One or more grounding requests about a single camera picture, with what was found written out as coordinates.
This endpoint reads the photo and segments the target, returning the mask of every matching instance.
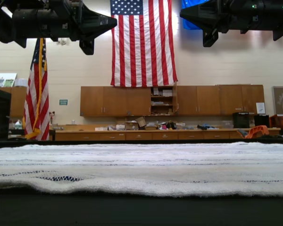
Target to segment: white blanket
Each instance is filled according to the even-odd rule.
[[[0,149],[0,185],[49,193],[283,196],[283,145],[27,145]]]

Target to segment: exit sign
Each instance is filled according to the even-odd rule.
[[[60,100],[60,105],[67,105],[68,104],[68,100]]]

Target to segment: wall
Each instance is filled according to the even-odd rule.
[[[94,11],[109,15],[109,0],[85,0]],[[202,31],[183,29],[179,18],[180,0],[173,1],[173,34],[178,85],[263,84],[266,111],[274,114],[272,86],[283,86],[283,38],[272,41],[271,32],[239,31],[219,34],[211,48],[202,46]],[[15,43],[0,43],[0,73],[17,73],[28,78],[35,40],[27,48]],[[95,40],[95,55],[86,56],[71,42],[65,46],[47,40],[50,110],[56,111],[55,122],[69,124],[113,123],[113,118],[85,119],[79,116],[80,87],[108,86],[111,79],[112,38],[107,32]],[[68,106],[59,106],[59,99],[68,99]],[[182,118],[197,124],[200,118]]]

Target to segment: countertop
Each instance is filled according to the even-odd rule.
[[[108,131],[94,131],[94,130],[56,130],[56,133],[172,133],[172,132],[231,132],[237,131],[238,129],[175,129],[175,130],[108,130]],[[280,131],[280,128],[269,128],[269,131]]]

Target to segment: hanging american flag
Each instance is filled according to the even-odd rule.
[[[172,0],[110,0],[112,86],[164,86],[177,81]]]
[[[49,139],[49,95],[47,83],[46,39],[37,39],[30,67],[24,109],[27,139]]]

